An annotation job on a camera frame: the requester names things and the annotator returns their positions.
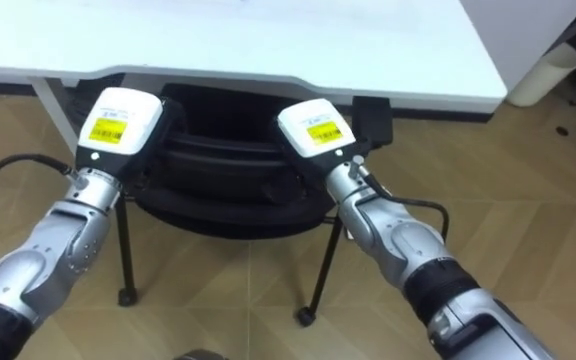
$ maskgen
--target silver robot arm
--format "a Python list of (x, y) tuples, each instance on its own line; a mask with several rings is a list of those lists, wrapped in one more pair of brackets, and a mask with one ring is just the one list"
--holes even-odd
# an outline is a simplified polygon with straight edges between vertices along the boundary
[(178, 105), (148, 93), (101, 93), (80, 133), (72, 186), (0, 260), (0, 360), (17, 357), (65, 303), (106, 239), (122, 186), (138, 181), (178, 113)]
[(370, 174), (360, 159), (337, 166), (326, 187), (357, 245), (375, 259), (386, 281), (403, 292), (437, 353), (455, 360), (553, 359), (519, 319), (459, 265), (435, 229), (367, 185)]
[(441, 235), (413, 218), (363, 165), (365, 152), (323, 99), (277, 118), (278, 143), (307, 181), (324, 183), (339, 217), (385, 280), (401, 291), (443, 359), (548, 360), (553, 355), (498, 299), (479, 287)]
[(66, 301), (92, 265), (106, 234), (108, 211), (121, 184), (81, 169), (20, 247), (0, 259), (0, 359), (13, 359), (31, 334)]

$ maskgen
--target white table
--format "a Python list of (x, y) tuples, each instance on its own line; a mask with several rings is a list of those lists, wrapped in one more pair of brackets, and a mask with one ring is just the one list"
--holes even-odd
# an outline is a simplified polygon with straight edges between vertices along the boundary
[(58, 79), (118, 72), (429, 110), (506, 95), (459, 0), (0, 0), (0, 74), (31, 80), (71, 149)]

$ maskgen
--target metal stool leg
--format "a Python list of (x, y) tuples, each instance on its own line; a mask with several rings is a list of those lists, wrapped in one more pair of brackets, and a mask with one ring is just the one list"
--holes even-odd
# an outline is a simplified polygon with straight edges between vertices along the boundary
[(337, 249), (337, 243), (339, 242), (339, 235), (341, 234), (342, 228), (343, 224), (341, 223), (339, 214), (337, 214), (335, 217), (335, 222), (332, 226), (332, 231), (330, 232), (330, 239), (328, 240), (326, 254), (324, 255), (324, 260), (321, 263), (321, 268), (319, 269), (319, 277), (317, 278), (315, 292), (312, 294), (310, 305), (302, 307), (295, 314), (299, 324), (304, 327), (312, 325), (312, 323), (317, 319), (317, 308), (319, 307), (321, 295), (324, 292), (324, 286), (326, 285), (326, 279), (328, 278), (328, 272), (330, 271), (332, 259), (335, 256), (335, 250)]
[(137, 303), (137, 289), (132, 270), (132, 254), (130, 251), (130, 235), (128, 233), (128, 212), (126, 198), (121, 195), (115, 206), (117, 212), (117, 230), (119, 233), (119, 250), (121, 252), (121, 268), (124, 275), (124, 288), (119, 290), (119, 306), (128, 307)]

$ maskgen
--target yellow label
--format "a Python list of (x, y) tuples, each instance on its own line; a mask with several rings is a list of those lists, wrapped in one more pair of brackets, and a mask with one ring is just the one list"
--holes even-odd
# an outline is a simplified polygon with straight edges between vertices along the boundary
[(308, 134), (317, 145), (323, 145), (343, 137), (337, 124), (332, 121), (309, 127)]
[(90, 132), (89, 139), (109, 144), (119, 144), (124, 130), (126, 130), (126, 125), (128, 123), (125, 121), (98, 118)]

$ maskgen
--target wooden floor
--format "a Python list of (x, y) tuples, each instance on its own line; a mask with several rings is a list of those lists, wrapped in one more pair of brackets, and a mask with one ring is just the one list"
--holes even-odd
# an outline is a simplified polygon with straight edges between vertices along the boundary
[[(35, 98), (0, 96), (0, 159), (19, 152), (70, 159)], [(576, 108), (550, 95), (530, 109), (503, 105), (487, 125), (397, 120), (394, 144), (369, 165), (394, 193), (446, 204), (449, 249), (560, 358), (576, 359)], [(31, 164), (0, 175), (0, 256), (66, 187)], [(348, 241), (319, 319), (297, 326), (292, 313), (311, 294), (328, 226), (249, 243), (175, 229), (134, 206), (129, 216), (139, 304), (116, 305), (113, 230), (22, 359), (168, 360), (201, 347), (232, 360), (436, 358), (402, 297)]]

